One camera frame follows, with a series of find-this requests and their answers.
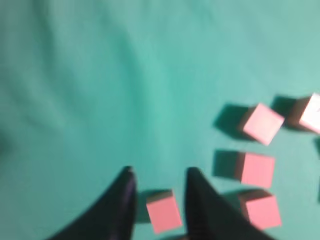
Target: black object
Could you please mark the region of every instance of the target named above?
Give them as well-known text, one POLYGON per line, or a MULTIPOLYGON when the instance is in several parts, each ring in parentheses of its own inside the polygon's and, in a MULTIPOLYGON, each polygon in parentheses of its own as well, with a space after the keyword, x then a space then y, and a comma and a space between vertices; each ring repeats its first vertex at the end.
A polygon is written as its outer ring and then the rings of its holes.
POLYGON ((196 167, 187 170, 184 201, 190 240, 273 240, 229 205, 196 167))
POLYGON ((136 179, 125 167, 80 218, 49 240, 129 240, 136 215, 136 179))

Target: pink cube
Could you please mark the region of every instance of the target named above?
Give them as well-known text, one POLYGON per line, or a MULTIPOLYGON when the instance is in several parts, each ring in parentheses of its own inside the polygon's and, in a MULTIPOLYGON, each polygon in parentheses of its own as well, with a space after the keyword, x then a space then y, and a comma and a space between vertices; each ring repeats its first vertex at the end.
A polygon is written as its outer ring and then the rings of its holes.
POLYGON ((270 188, 275 158, 249 152, 240 152, 235 166, 235 178, 242 184, 270 188))
POLYGON ((255 190, 239 195, 243 215, 259 230, 281 226, 277 199, 274 195, 255 190))
POLYGON ((239 129, 264 145, 269 145, 285 118, 259 103, 244 115, 239 129))
POLYGON ((146 208, 156 234, 182 226, 176 198, 172 191, 148 197, 146 208))
POLYGON ((287 120, 288 124, 320 134, 320 95, 298 99, 287 120))

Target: teal cloth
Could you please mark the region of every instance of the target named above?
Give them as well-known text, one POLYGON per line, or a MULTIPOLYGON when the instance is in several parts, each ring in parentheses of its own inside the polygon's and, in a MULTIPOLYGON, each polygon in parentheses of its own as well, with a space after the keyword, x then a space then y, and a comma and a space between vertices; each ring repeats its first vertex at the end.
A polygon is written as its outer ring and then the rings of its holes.
MULTIPOLYGON (((272 105, 320 90, 318 0, 2 0, 0 239, 42 240, 132 165, 139 191, 185 170, 222 194, 216 150, 276 157, 279 240, 320 237, 315 134, 282 128, 266 147, 215 127, 228 104, 272 105)), ((137 223, 133 240, 164 240, 137 223)))

